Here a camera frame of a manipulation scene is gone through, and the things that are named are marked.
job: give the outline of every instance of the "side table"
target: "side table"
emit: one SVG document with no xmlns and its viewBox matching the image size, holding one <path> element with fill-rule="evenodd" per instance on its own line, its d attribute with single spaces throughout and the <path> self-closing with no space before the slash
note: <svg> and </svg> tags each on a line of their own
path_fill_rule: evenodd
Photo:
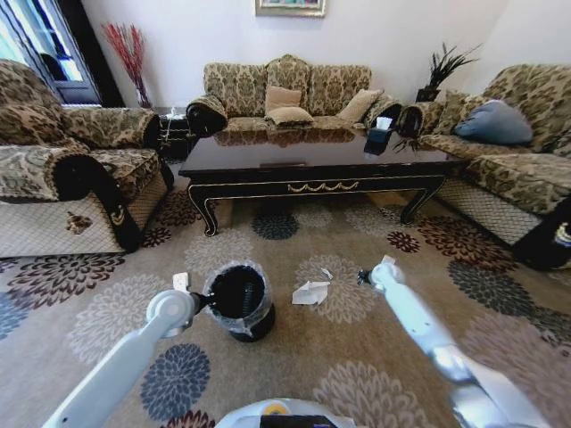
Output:
<svg viewBox="0 0 571 428">
<path fill-rule="evenodd" d="M 159 143 L 162 154 L 167 161 L 183 161 L 194 147 L 193 141 L 188 138 L 188 122 L 186 121 L 186 108 L 175 107 L 175 117 L 169 116 L 170 107 L 153 107 L 161 120 Z"/>
</svg>

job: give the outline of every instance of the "vase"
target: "vase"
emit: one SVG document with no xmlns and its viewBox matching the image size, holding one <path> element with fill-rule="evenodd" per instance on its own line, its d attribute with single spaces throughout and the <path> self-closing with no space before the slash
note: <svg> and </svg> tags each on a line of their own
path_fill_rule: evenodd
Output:
<svg viewBox="0 0 571 428">
<path fill-rule="evenodd" d="M 143 80 L 138 80 L 135 82 L 135 90 L 137 91 L 137 102 L 139 107 L 143 109 L 150 109 L 153 107 L 151 102 L 149 101 L 148 96 L 146 95 L 146 88 Z"/>
<path fill-rule="evenodd" d="M 432 87 L 423 87 L 422 89 L 418 90 L 417 103 L 434 101 L 439 93 L 440 89 L 434 89 Z"/>
</svg>

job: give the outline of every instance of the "floral carpet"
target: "floral carpet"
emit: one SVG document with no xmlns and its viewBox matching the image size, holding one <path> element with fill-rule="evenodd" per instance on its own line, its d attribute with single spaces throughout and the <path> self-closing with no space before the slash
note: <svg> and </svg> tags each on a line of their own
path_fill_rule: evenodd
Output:
<svg viewBox="0 0 571 428">
<path fill-rule="evenodd" d="M 171 277 L 194 291 L 232 259 L 262 265 L 276 325 L 233 339 L 206 313 L 161 341 L 107 427 L 212 427 L 275 397 L 310 399 L 373 427 L 456 426 L 449 385 L 385 301 L 356 284 L 361 268 L 397 259 L 408 284 L 463 350 L 501 370 L 554 427 L 571 426 L 571 275 L 514 261 L 486 232 L 429 202 L 399 223 L 397 193 L 218 202 L 220 233 L 203 235 L 178 178 L 133 254 L 0 260 L 0 421 L 38 427 L 124 334 Z M 333 279 L 317 307 L 291 304 L 308 280 Z"/>
</svg>

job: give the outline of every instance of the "crumpled paper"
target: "crumpled paper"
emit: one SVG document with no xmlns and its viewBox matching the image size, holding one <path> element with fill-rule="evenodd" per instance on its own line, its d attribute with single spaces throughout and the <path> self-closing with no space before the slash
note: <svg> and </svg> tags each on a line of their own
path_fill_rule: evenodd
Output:
<svg viewBox="0 0 571 428">
<path fill-rule="evenodd" d="M 294 291 L 292 295 L 293 305 L 314 305 L 321 304 L 327 298 L 327 287 L 331 283 L 328 281 L 314 282 L 308 281 Z"/>
</svg>

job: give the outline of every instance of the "trash can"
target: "trash can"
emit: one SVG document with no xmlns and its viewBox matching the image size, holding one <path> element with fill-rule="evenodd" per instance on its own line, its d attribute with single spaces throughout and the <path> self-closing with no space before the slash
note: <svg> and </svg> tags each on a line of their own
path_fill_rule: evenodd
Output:
<svg viewBox="0 0 571 428">
<path fill-rule="evenodd" d="M 207 311 L 241 342 L 262 339 L 276 321 L 268 280 L 250 260 L 231 261 L 212 272 L 203 293 L 215 296 Z"/>
</svg>

